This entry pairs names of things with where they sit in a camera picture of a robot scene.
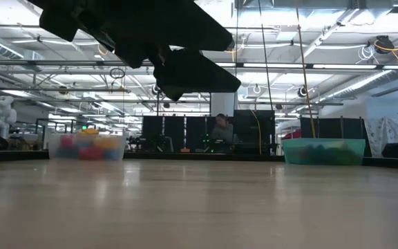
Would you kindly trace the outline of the person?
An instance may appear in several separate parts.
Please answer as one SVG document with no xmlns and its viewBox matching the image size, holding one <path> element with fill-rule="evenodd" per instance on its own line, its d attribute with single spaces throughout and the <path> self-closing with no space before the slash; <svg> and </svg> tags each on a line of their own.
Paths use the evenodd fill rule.
<svg viewBox="0 0 398 249">
<path fill-rule="evenodd" d="M 228 144 L 236 142 L 233 124 L 229 123 L 227 116 L 222 113 L 216 116 L 216 123 L 210 137 L 214 140 L 223 140 Z"/>
</svg>

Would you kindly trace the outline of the clear plastic bin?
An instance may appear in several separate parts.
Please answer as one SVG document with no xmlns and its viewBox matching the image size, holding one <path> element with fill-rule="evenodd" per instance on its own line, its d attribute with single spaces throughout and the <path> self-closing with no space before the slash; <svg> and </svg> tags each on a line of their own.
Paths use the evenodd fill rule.
<svg viewBox="0 0 398 249">
<path fill-rule="evenodd" d="M 126 147 L 126 138 L 124 136 L 107 136 L 107 135 L 102 135 L 102 134 L 83 135 L 81 133 L 63 133 L 63 134 L 55 133 L 50 136 L 49 141 L 48 141 L 48 153 L 49 153 L 50 159 L 56 158 L 55 157 L 56 151 L 60 148 L 59 147 L 59 138 L 62 135 L 70 135 L 70 136 L 74 137 L 75 147 L 73 149 L 80 149 L 80 148 L 85 148 L 85 147 L 96 147 L 94 145 L 94 139 L 96 139 L 97 137 L 119 137 L 122 141 L 121 147 L 119 149 L 125 151 L 125 147 Z"/>
</svg>

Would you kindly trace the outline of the grey beam with light strip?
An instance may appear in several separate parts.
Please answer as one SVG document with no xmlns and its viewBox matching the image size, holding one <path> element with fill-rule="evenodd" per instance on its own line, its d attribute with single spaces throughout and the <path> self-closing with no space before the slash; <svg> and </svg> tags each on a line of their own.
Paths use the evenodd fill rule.
<svg viewBox="0 0 398 249">
<path fill-rule="evenodd" d="M 0 60 L 3 66 L 126 66 L 121 61 L 61 61 L 61 60 Z M 250 63 L 250 62 L 217 62 L 223 68 L 272 68 L 272 69 L 316 69 L 338 71 L 379 71 L 396 70 L 398 65 L 385 64 L 302 64 L 297 63 Z"/>
</svg>

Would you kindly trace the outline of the white patterned cloth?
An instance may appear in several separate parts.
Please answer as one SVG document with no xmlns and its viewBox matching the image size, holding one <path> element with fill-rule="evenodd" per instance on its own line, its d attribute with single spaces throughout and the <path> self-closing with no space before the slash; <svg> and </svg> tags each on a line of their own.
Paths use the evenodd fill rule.
<svg viewBox="0 0 398 249">
<path fill-rule="evenodd" d="M 364 121 L 372 153 L 380 154 L 388 143 L 398 143 L 398 118 L 367 118 Z"/>
</svg>

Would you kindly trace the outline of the white pillar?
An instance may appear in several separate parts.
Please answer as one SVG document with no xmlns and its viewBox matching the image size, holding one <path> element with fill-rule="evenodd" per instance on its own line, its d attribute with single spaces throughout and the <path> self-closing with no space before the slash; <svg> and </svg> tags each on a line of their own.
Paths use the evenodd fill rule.
<svg viewBox="0 0 398 249">
<path fill-rule="evenodd" d="M 222 113 L 225 116 L 233 117 L 237 105 L 237 95 L 236 93 L 212 93 L 210 104 L 212 116 Z"/>
</svg>

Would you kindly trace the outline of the tall black panel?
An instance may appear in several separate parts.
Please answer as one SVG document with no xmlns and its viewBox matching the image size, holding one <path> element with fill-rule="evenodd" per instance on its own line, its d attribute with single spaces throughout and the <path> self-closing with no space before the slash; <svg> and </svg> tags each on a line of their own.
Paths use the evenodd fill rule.
<svg viewBox="0 0 398 249">
<path fill-rule="evenodd" d="M 235 110 L 233 118 L 236 154 L 276 153 L 275 114 L 272 110 Z"/>
</svg>

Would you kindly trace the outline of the red background object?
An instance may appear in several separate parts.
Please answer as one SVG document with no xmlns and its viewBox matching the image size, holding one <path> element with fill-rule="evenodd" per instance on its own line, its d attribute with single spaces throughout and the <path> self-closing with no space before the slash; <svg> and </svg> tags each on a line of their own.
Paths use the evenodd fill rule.
<svg viewBox="0 0 398 249">
<path fill-rule="evenodd" d="M 288 139 L 295 139 L 295 138 L 301 138 L 302 133 L 300 129 L 296 129 L 295 131 L 289 132 L 286 135 L 282 137 L 283 140 L 288 140 Z"/>
</svg>

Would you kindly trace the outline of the teal plastic bin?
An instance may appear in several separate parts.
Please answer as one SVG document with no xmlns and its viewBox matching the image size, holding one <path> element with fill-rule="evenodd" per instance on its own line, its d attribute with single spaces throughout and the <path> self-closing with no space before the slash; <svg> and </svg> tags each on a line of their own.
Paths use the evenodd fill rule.
<svg viewBox="0 0 398 249">
<path fill-rule="evenodd" d="M 282 141 L 285 162 L 297 165 L 361 165 L 364 139 L 295 138 Z"/>
</svg>

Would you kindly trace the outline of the white humanoid robot figure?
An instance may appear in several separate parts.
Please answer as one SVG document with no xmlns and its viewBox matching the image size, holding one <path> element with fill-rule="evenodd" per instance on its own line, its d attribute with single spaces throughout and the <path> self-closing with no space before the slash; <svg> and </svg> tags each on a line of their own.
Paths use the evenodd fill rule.
<svg viewBox="0 0 398 249">
<path fill-rule="evenodd" d="M 17 112 L 12 108 L 14 98 L 8 95 L 0 96 L 0 136 L 7 139 L 10 125 L 17 121 Z"/>
</svg>

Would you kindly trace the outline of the black partition screen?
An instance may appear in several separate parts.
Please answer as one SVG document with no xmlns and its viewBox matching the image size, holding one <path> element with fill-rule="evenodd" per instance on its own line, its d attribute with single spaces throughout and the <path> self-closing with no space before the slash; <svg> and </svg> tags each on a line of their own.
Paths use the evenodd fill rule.
<svg viewBox="0 0 398 249">
<path fill-rule="evenodd" d="M 366 128 L 361 118 L 300 118 L 302 138 L 365 138 Z"/>
<path fill-rule="evenodd" d="M 196 150 L 200 138 L 206 133 L 211 135 L 215 123 L 213 116 L 145 116 L 142 135 L 135 144 L 138 151 L 144 152 L 199 153 Z M 225 154 L 233 148 L 234 143 L 216 140 L 214 152 L 207 154 Z"/>
</svg>

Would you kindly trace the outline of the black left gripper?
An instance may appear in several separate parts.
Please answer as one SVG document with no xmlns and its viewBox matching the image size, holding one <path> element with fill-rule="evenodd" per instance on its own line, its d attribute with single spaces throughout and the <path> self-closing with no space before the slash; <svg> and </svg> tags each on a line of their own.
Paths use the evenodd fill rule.
<svg viewBox="0 0 398 249">
<path fill-rule="evenodd" d="M 39 25 L 71 42 L 78 30 L 132 68 L 149 59 L 170 100 L 185 93 L 234 93 L 241 81 L 196 50 L 234 47 L 232 34 L 193 0 L 37 0 Z"/>
</svg>

